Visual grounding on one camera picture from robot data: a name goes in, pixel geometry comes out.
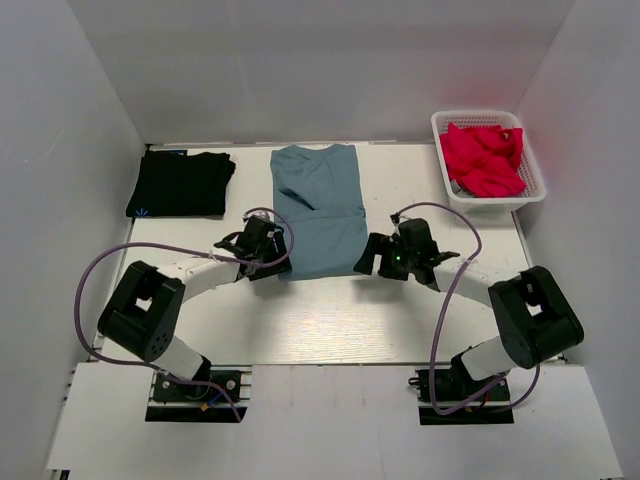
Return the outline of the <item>teal blue t-shirt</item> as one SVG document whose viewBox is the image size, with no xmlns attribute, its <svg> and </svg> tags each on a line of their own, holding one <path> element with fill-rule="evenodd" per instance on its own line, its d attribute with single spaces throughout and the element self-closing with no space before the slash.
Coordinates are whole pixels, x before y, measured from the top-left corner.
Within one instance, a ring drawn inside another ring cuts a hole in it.
<svg viewBox="0 0 640 480">
<path fill-rule="evenodd" d="M 286 218 L 291 270 L 281 281 L 346 276 L 368 240 L 356 147 L 297 145 L 271 152 L 273 209 Z"/>
</svg>

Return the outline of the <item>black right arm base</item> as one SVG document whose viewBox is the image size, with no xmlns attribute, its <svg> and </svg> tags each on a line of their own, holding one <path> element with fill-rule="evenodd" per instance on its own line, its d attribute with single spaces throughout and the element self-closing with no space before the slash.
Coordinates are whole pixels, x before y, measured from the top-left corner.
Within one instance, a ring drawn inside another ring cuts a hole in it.
<svg viewBox="0 0 640 480">
<path fill-rule="evenodd" d="M 453 378 L 450 370 L 445 368 L 436 368 L 434 378 L 436 400 L 441 409 L 447 409 L 462 402 L 492 381 L 491 377 L 479 382 L 458 381 Z M 417 394 L 421 426 L 480 426 L 514 423 L 512 410 L 508 409 L 511 404 L 511 395 L 505 379 L 450 415 L 439 415 L 433 408 L 428 369 L 416 370 L 407 383 Z"/>
</svg>

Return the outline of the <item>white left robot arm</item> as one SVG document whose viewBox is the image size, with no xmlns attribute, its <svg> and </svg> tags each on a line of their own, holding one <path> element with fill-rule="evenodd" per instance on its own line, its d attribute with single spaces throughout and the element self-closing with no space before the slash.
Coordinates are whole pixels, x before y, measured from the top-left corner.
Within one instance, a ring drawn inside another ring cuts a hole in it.
<svg viewBox="0 0 640 480">
<path fill-rule="evenodd" d="M 227 235 L 208 252 L 136 242 L 187 257 L 153 266 L 130 264 L 99 317 L 98 332 L 138 361 L 177 379 L 188 398 L 211 387 L 211 362 L 175 335 L 180 310 L 189 300 L 238 281 L 256 281 L 291 271 L 292 229 L 267 213 L 248 216 L 244 229 Z"/>
</svg>

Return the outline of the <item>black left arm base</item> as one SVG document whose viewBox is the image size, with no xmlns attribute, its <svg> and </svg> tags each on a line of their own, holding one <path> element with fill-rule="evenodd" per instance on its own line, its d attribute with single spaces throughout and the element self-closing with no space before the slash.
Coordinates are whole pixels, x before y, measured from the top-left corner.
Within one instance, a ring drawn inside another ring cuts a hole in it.
<svg viewBox="0 0 640 480">
<path fill-rule="evenodd" d="M 250 367 L 213 368 L 210 381 L 221 387 L 243 419 L 250 401 Z M 233 424 L 238 421 L 226 397 L 216 388 L 187 386 L 155 374 L 145 421 L 151 423 Z"/>
</svg>

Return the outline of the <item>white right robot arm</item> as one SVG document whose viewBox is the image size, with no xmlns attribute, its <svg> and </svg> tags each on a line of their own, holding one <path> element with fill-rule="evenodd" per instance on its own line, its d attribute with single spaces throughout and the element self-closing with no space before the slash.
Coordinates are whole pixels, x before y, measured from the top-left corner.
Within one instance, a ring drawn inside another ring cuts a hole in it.
<svg viewBox="0 0 640 480">
<path fill-rule="evenodd" d="M 532 369 L 584 341 L 581 322 L 545 267 L 508 271 L 441 251 L 423 219 L 403 221 L 391 235 L 370 234 L 353 270 L 370 275 L 377 256 L 383 278 L 414 277 L 431 290 L 453 291 L 492 309 L 498 335 L 451 361 L 452 388 L 463 398 L 477 397 L 494 375 Z"/>
</svg>

